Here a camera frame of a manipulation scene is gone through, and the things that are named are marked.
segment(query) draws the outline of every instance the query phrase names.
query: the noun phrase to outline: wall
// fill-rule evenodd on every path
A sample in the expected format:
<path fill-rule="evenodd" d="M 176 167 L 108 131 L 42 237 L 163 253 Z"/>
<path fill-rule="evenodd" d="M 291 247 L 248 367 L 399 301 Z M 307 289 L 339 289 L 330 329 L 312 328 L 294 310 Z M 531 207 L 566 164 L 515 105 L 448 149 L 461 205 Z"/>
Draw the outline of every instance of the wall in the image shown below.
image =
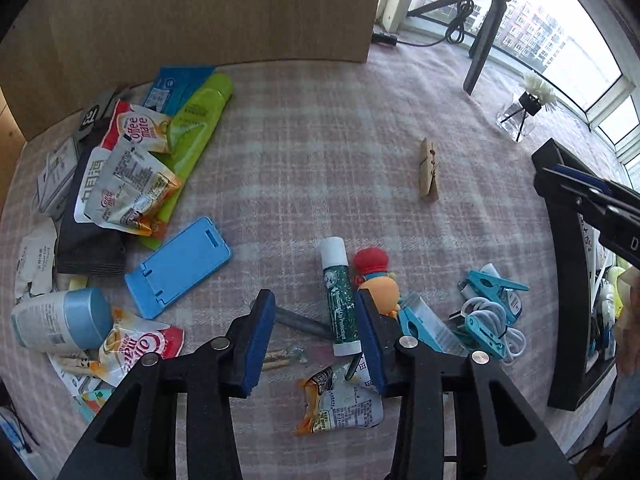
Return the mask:
<path fill-rule="evenodd" d="M 6 105 L 4 95 L 0 89 L 0 214 L 4 207 L 4 200 L 14 177 L 15 164 L 24 146 L 24 137 L 15 123 L 14 117 Z"/>
<path fill-rule="evenodd" d="M 168 64 L 367 59 L 377 0 L 30 0 L 0 43 L 24 137 Z"/>

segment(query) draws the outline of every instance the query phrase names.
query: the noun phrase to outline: tripod leg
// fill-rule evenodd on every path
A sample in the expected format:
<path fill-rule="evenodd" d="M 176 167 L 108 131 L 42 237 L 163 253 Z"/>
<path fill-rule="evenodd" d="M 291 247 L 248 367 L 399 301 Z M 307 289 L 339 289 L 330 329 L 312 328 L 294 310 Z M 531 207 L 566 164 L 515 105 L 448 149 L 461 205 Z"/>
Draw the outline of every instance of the tripod leg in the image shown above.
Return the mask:
<path fill-rule="evenodd" d="M 489 51 L 494 44 L 494 38 L 500 27 L 500 22 L 504 13 L 507 11 L 507 2 L 509 0 L 493 0 L 489 12 L 487 12 L 484 19 L 484 23 L 480 28 L 480 33 L 476 37 L 471 49 L 469 50 L 469 57 L 472 57 L 471 67 L 466 73 L 465 83 L 463 88 L 465 92 L 471 95 L 476 82 L 482 72 L 482 67 L 486 62 L 486 58 L 489 56 Z"/>

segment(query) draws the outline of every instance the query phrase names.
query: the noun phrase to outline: glue stick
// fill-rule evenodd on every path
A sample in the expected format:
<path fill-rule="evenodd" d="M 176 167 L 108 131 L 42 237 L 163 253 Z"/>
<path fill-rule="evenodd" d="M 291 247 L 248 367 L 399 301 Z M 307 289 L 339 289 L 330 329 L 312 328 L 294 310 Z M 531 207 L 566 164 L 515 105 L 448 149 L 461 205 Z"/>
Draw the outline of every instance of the glue stick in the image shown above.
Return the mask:
<path fill-rule="evenodd" d="M 325 238 L 320 242 L 319 248 L 331 331 L 335 341 L 334 355 L 357 354 L 362 350 L 358 339 L 358 325 L 344 240 L 337 236 Z"/>

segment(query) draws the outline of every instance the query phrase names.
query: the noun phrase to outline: toy figure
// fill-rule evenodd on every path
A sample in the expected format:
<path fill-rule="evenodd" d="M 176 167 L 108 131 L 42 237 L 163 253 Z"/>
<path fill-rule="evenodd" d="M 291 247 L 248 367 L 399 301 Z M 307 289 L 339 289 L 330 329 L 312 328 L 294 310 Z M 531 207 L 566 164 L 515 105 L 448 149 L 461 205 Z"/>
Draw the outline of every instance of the toy figure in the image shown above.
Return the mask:
<path fill-rule="evenodd" d="M 398 318 L 400 288 L 387 270 L 389 257 L 377 247 L 358 251 L 353 257 L 356 276 L 353 285 L 366 288 L 380 314 Z"/>

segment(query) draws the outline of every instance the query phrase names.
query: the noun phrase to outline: coffee mate packet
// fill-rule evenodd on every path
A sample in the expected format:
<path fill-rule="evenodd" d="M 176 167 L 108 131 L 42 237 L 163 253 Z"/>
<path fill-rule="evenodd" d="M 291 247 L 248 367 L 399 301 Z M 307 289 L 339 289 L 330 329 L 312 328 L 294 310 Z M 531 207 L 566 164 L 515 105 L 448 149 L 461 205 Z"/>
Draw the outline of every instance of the coffee mate packet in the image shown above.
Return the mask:
<path fill-rule="evenodd" d="M 181 185 L 162 162 L 122 136 L 102 165 L 84 214 L 106 229 L 151 236 L 160 206 Z"/>
<path fill-rule="evenodd" d="M 118 139 L 126 135 L 133 143 L 148 152 L 171 153 L 166 136 L 170 120 L 171 117 L 168 115 L 118 101 L 111 116 L 109 130 L 100 145 L 107 150 L 112 150 Z"/>
<path fill-rule="evenodd" d="M 99 361 L 89 362 L 87 373 L 118 386 L 144 354 L 155 352 L 162 359 L 170 359 L 180 353 L 183 343 L 181 328 L 114 308 L 113 328 L 100 347 Z"/>

